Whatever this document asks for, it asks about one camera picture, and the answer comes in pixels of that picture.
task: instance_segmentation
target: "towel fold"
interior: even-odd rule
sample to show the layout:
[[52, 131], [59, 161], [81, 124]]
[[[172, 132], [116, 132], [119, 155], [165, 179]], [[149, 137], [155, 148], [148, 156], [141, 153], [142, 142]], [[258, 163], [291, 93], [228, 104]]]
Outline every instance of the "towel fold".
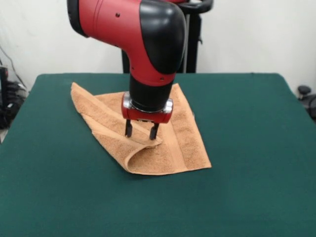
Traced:
[[170, 97], [174, 111], [167, 124], [161, 124], [157, 139], [149, 139], [152, 123], [132, 121], [133, 134], [126, 138], [125, 119], [120, 105], [123, 92], [93, 96], [76, 83], [71, 97], [76, 110], [90, 127], [93, 136], [128, 172], [166, 175], [210, 168], [193, 113], [179, 84]]

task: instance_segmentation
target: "orange towel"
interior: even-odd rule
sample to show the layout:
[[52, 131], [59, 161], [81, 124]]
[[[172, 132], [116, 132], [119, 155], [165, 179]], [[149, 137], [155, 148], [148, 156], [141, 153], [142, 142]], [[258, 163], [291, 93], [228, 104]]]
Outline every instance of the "orange towel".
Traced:
[[71, 96], [93, 136], [128, 172], [166, 175], [203, 168], [211, 163], [181, 88], [173, 85], [174, 111], [168, 124], [161, 124], [155, 141], [149, 139], [152, 123], [132, 121], [133, 134], [126, 138], [120, 111], [123, 92], [93, 96], [76, 83]]

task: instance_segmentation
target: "green table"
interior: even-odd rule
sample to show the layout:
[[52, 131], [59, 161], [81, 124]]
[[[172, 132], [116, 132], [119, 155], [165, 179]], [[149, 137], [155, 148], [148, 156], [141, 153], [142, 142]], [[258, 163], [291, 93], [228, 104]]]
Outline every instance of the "green table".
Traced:
[[212, 169], [126, 173], [70, 98], [128, 75], [42, 75], [0, 148], [2, 237], [315, 237], [316, 126], [276, 74], [178, 75]]

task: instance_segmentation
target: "white wall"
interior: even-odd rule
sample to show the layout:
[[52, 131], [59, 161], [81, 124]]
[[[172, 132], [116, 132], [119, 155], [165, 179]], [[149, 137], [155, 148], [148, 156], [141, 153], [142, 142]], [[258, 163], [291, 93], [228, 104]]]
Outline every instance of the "white wall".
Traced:
[[[315, 0], [215, 0], [198, 72], [278, 72], [316, 90], [315, 12]], [[119, 49], [72, 30], [66, 0], [0, 0], [0, 43], [29, 87], [43, 73], [122, 72]]]

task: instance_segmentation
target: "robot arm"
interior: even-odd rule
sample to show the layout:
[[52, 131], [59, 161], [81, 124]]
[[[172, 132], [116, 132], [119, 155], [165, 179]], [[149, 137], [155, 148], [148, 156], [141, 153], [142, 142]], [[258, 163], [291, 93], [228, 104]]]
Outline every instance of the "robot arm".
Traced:
[[122, 101], [126, 135], [130, 120], [167, 123], [169, 99], [185, 47], [186, 23], [181, 9], [157, 0], [68, 0], [73, 29], [123, 49], [130, 60], [130, 87]]

